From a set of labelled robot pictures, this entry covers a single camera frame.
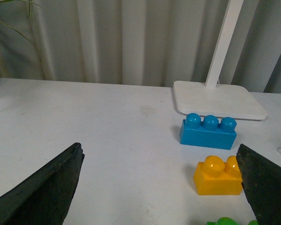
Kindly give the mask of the top-camera left gripper black right finger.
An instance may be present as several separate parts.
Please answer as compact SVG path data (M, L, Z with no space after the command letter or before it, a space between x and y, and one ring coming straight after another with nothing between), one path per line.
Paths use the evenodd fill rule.
M281 167L241 144L237 163L242 187L260 225L281 225Z

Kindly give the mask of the top-camera left gripper black left finger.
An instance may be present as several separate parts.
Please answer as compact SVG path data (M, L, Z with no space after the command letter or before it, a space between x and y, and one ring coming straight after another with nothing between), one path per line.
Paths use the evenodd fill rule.
M85 155L74 143L0 197L0 225L61 225L74 197Z

